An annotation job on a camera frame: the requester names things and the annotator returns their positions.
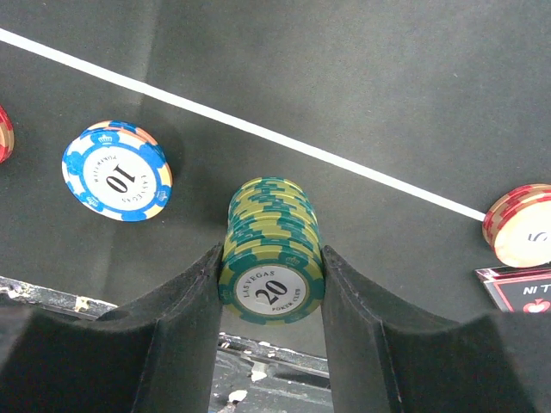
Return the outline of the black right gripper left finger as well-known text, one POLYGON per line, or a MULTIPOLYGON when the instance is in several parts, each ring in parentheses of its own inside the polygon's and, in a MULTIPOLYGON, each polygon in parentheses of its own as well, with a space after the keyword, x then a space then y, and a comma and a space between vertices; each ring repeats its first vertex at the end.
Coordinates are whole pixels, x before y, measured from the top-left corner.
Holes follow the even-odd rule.
POLYGON ((205 412, 217 351, 220 246, 94 321, 1 310, 4 412, 205 412))

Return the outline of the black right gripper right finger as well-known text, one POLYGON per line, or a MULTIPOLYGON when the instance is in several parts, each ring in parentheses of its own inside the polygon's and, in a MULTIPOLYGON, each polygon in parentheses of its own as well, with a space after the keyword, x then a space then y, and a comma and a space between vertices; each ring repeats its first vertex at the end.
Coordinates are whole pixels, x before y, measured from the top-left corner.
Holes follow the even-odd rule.
POLYGON ((404 301, 324 247, 322 318, 337 412, 547 412, 550 317, 464 324, 404 301))

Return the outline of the green poker chip stack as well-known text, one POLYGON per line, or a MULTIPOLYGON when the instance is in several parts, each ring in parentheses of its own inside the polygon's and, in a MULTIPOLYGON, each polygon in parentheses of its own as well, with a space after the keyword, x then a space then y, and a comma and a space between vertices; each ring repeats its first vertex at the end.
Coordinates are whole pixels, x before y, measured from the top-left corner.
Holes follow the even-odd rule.
POLYGON ((258 177, 233 195, 220 264, 219 296, 252 324, 291 324, 325 295, 315 210, 306 193, 281 177, 258 177))

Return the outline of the black triangular all-in marker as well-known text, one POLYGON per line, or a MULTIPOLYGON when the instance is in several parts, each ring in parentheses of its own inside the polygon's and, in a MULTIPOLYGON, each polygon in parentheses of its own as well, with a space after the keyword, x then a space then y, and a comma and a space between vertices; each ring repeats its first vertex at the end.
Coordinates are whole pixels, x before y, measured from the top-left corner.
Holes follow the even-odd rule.
POLYGON ((550 264, 479 268, 474 273, 501 311, 550 312, 550 264))

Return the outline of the red chips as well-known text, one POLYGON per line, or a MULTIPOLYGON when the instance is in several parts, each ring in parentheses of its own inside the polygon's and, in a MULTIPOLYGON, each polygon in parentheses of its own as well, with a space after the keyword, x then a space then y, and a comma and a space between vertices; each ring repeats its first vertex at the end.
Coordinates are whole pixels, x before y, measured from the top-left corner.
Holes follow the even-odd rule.
POLYGON ((550 186, 532 183, 498 199, 482 223, 483 238, 506 266, 529 268, 550 261, 550 186))

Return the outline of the blue poker chip stack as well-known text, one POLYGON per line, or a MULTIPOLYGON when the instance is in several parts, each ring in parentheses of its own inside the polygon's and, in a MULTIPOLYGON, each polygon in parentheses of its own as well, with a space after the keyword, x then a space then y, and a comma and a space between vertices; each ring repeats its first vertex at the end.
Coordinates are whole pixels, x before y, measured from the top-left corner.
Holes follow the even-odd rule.
POLYGON ((62 175, 83 205, 126 222, 159 214, 173 183, 158 142, 144 129, 121 120, 98 122, 75 138, 62 157, 62 175))

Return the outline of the red poker chip stack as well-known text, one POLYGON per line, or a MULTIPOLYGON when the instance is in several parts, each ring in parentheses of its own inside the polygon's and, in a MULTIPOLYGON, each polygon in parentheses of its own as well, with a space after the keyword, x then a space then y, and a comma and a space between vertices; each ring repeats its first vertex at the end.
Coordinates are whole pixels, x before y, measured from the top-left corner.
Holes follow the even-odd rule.
POLYGON ((8 114, 3 107, 0 107, 1 117, 1 162, 6 161, 12 154, 15 147, 14 128, 8 114))

